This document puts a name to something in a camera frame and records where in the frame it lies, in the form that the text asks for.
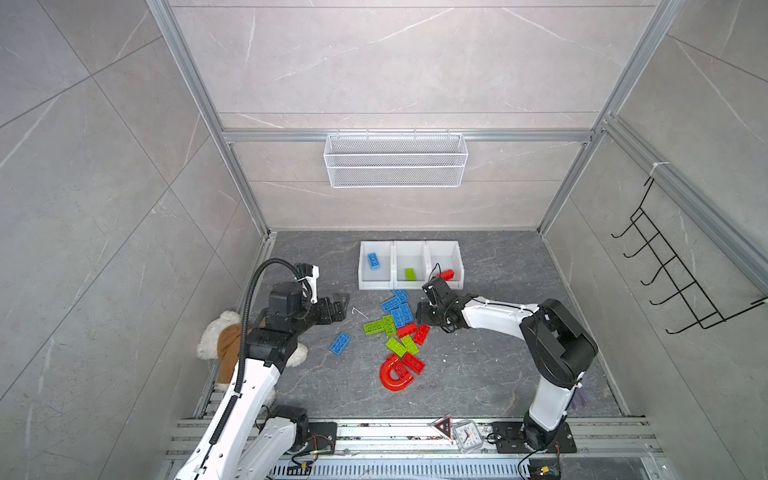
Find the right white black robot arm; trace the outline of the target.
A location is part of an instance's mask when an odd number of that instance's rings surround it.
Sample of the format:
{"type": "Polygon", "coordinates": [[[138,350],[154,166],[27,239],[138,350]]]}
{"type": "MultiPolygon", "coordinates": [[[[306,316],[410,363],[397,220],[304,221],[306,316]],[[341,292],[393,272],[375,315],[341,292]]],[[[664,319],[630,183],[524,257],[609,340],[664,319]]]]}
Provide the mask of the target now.
{"type": "Polygon", "coordinates": [[[540,373],[536,394],[526,412],[521,434],[534,452],[550,447],[565,424],[567,409],[599,349],[593,337],[558,300],[523,305],[460,295],[435,277],[422,286],[427,299],[419,304],[420,322],[447,333],[483,329],[525,341],[540,373]]]}

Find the red horseshoe magnet toy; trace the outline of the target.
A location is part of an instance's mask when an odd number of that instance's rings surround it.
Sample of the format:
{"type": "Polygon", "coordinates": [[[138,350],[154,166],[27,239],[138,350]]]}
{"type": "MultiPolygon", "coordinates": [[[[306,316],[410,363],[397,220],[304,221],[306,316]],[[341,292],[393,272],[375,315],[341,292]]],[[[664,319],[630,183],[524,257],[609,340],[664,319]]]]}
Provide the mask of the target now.
{"type": "Polygon", "coordinates": [[[391,354],[379,372],[382,385],[393,392],[405,390],[413,381],[413,374],[397,354],[391,354]]]}

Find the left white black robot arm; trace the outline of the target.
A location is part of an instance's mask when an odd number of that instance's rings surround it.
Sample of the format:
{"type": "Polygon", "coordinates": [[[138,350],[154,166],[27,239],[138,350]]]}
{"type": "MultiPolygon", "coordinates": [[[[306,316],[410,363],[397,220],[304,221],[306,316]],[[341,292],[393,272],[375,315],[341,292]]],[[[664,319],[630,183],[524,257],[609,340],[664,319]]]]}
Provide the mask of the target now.
{"type": "Polygon", "coordinates": [[[298,347],[299,337],[315,325],[346,318],[350,296],[317,294],[319,267],[270,258],[253,272],[241,312],[241,337],[232,380],[177,479],[265,479],[278,460],[308,443],[308,417],[299,407],[279,406],[268,415],[256,439],[247,441],[258,414],[298,347]],[[259,279],[271,265],[289,270],[293,279],[276,285],[268,306],[250,323],[259,279]]]}

